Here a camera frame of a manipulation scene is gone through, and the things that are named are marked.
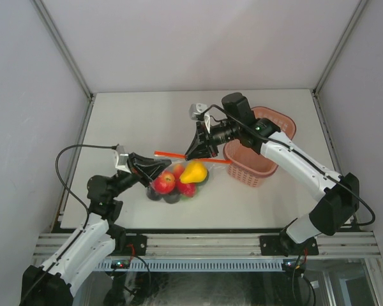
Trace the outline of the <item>clear zip top bag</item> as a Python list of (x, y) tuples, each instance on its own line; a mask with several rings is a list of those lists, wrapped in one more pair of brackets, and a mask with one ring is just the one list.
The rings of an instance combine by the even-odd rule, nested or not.
[(167, 157), (172, 164), (146, 188), (151, 201), (176, 204), (196, 197), (199, 191), (214, 177), (215, 170), (223, 170), (231, 164), (226, 159), (196, 159), (186, 161), (182, 154), (156, 151), (156, 157)]

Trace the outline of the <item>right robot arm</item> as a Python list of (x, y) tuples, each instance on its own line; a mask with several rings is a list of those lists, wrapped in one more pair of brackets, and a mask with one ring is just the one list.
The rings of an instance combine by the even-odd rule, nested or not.
[(309, 239), (334, 235), (359, 208), (359, 180), (329, 170), (302, 151), (268, 118), (257, 118), (248, 99), (240, 92), (228, 94), (218, 110), (226, 116), (217, 125), (210, 123), (214, 106), (193, 104), (189, 116), (196, 122), (196, 132), (185, 159), (215, 157), (218, 146), (238, 140), (241, 145), (282, 167), (304, 185), (316, 206), (293, 220), (279, 234), (281, 248), (295, 254)]

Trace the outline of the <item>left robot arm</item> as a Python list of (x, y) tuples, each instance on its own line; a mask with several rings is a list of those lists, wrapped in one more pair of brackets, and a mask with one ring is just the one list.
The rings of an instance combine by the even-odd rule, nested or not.
[(126, 250), (126, 230), (116, 224), (123, 207), (118, 196), (135, 184), (149, 187), (172, 162), (113, 149), (116, 173), (94, 175), (87, 181), (85, 216), (53, 255), (40, 266), (25, 270), (21, 305), (72, 305), (96, 266), (111, 253), (119, 255)]

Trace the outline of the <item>red yellow fake peach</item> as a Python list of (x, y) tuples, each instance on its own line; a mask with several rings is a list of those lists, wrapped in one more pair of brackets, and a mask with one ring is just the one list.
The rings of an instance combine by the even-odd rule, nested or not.
[(176, 186), (176, 178), (173, 173), (164, 171), (153, 182), (153, 189), (159, 194), (171, 193)]

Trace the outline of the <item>brown fake fruit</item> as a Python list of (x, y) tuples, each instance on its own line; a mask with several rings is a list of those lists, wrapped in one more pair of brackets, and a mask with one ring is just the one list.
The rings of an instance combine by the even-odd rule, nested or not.
[(152, 201), (160, 201), (162, 199), (162, 195), (150, 187), (146, 189), (146, 196)]

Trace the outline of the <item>yellow fake pear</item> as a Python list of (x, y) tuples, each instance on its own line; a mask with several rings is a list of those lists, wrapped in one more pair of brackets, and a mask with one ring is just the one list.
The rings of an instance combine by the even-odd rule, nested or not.
[(192, 161), (187, 164), (186, 168), (180, 175), (180, 182), (187, 183), (199, 183), (202, 182), (208, 173), (205, 165), (199, 161)]

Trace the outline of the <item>dark green fake fruit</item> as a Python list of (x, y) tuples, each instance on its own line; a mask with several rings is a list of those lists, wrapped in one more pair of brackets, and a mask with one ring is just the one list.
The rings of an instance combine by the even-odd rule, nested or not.
[(210, 173), (208, 172), (205, 179), (202, 181), (202, 182), (199, 182), (197, 183), (197, 185), (200, 187), (200, 186), (204, 186), (208, 181), (209, 181), (209, 177), (210, 177)]

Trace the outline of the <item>black fake fruit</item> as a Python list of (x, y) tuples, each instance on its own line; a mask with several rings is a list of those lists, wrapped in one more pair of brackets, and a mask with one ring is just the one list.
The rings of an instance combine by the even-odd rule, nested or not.
[(179, 202), (181, 193), (177, 189), (174, 189), (170, 193), (164, 194), (162, 198), (168, 204), (175, 204)]

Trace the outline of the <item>red fake apple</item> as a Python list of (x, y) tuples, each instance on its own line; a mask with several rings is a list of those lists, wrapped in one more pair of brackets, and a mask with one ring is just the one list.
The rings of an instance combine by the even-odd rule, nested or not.
[(197, 193), (197, 186), (195, 183), (184, 184), (180, 181), (176, 182), (177, 190), (185, 197), (192, 198)]

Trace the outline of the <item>aluminium front rail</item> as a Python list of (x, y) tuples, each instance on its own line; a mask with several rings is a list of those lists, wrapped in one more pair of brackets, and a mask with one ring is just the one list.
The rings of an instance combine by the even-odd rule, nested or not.
[[(277, 249), (278, 235), (260, 233), (214, 234), (129, 234), (147, 238), (147, 258), (282, 258)], [(372, 232), (339, 232), (311, 239), (303, 254), (309, 258), (379, 258), (377, 241)]]

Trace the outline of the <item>right aluminium frame post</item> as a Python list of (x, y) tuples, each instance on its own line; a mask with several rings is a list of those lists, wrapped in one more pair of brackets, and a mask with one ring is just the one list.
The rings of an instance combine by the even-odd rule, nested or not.
[(340, 58), (344, 48), (346, 47), (347, 42), (350, 40), (350, 37), (354, 33), (369, 3), (369, 0), (360, 0), (357, 2), (355, 10), (353, 11), (349, 21), (347, 22), (347, 25), (345, 26), (337, 44), (335, 45), (335, 48), (333, 49), (333, 52), (327, 64), (325, 65), (321, 76), (319, 77), (314, 89), (312, 90), (315, 96), (319, 95), (319, 93), (321, 92), (324, 84), (329, 78), (332, 70), (334, 69), (338, 59)]

